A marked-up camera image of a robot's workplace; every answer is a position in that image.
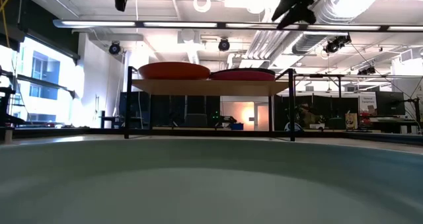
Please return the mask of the dark green plate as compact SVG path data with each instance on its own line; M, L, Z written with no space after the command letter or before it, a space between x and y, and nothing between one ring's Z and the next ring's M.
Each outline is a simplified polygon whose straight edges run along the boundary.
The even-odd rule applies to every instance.
M224 70L221 70L221 71L213 72L211 74L214 74L214 73L223 73L223 72L230 72L230 71L255 71L255 72L269 73L269 74L272 74L272 75L275 75L276 74L275 71L270 70L270 69L265 69L265 68L234 68L234 69L224 69Z

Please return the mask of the dark red plate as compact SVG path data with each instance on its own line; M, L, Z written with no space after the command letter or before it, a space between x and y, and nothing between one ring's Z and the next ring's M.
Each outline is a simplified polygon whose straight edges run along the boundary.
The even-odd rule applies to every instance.
M219 71L211 74L209 79L218 81L273 81L274 76L262 71Z

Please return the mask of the orange plate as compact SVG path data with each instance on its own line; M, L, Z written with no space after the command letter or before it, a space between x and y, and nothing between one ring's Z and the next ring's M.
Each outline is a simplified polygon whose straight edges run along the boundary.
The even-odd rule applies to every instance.
M141 66L138 72L144 79L201 80L210 75L207 67L177 61L150 63Z

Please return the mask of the pale green plate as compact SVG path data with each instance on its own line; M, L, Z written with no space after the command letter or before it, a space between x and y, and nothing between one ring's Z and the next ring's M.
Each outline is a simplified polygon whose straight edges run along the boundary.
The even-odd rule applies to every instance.
M248 139L5 145L0 224L423 224L423 155Z

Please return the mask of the wooden shelf with black legs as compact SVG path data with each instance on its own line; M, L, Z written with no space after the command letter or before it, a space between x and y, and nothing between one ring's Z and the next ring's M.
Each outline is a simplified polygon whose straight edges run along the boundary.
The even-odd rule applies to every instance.
M217 131L223 137L288 137L295 141L295 83L293 70L287 69L288 81L218 81L218 80L162 80L132 79L134 68L127 68L127 99L130 99L132 87L137 87L151 95L176 96L266 96L268 98L268 131ZM289 90L289 131L274 131L272 128L273 97L283 90Z

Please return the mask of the long light bar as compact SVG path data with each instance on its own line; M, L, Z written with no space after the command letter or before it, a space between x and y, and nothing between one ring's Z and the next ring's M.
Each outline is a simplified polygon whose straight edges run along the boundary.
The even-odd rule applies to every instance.
M185 22L185 21L112 21L53 20L57 28L163 28L213 30L277 30L276 23L261 22ZM302 32L378 32L423 33L423 25L362 25L362 24L291 24L285 31Z

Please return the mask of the white poster sign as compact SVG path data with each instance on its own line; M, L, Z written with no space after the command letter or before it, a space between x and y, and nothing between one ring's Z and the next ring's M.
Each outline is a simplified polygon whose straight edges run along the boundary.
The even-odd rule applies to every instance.
M374 116L377 114L377 100L375 93L360 93L358 97L359 113Z

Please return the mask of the printed cardboard box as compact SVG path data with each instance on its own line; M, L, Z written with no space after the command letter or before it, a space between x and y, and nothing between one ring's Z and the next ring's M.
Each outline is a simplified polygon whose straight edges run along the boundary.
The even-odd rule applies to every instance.
M356 113L347 113L345 115L347 130L356 130L358 128L358 115Z

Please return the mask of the black computer monitor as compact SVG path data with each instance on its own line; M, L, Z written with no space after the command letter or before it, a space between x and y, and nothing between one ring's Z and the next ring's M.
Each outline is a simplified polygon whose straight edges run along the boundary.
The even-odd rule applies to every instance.
M379 116L405 115L404 94L402 92L377 91L375 97Z

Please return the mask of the silver ventilation duct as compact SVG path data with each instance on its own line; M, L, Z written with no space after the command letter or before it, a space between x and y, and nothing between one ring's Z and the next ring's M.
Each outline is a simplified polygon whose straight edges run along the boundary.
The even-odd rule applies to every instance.
M347 24L366 11L375 0L322 0L313 9L318 24ZM322 42L327 35L303 33L292 46L294 54L306 54Z

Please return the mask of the background black frame rack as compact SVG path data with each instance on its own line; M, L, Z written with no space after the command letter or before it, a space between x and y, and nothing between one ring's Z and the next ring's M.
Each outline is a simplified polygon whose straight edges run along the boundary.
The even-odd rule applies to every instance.
M422 76L297 74L294 83L297 130L423 133ZM360 93L377 91L402 92L405 115L360 114ZM347 113L358 115L356 130L346 129Z

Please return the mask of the black rig frame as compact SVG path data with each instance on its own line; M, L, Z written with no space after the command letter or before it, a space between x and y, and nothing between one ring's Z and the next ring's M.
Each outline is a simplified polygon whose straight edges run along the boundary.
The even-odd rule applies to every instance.
M189 136L189 137L268 137L268 138L342 138L380 141L387 143L402 143L423 147L423 135L401 135L392 133L369 133L349 131L232 131L200 128L196 130L157 128L155 130L137 129L101 129L101 128L34 128L15 129L0 128L0 141L6 139L30 139L42 137L61 137L71 135L163 135L163 136Z

